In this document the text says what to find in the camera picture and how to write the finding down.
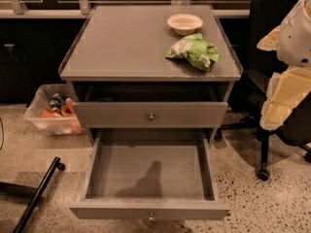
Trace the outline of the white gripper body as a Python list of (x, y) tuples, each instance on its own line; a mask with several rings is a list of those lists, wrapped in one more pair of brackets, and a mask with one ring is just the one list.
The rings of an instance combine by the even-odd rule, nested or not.
[(265, 130), (276, 130), (310, 91), (310, 68), (290, 66), (282, 74), (274, 73), (269, 81), (259, 125)]

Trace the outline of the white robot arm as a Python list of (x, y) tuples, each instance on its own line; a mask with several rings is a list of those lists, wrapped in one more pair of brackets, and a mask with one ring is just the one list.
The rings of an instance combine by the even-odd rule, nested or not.
[(275, 50), (288, 65), (282, 74), (273, 73), (261, 109), (259, 125), (276, 130), (311, 91), (311, 0), (298, 0), (257, 48)]

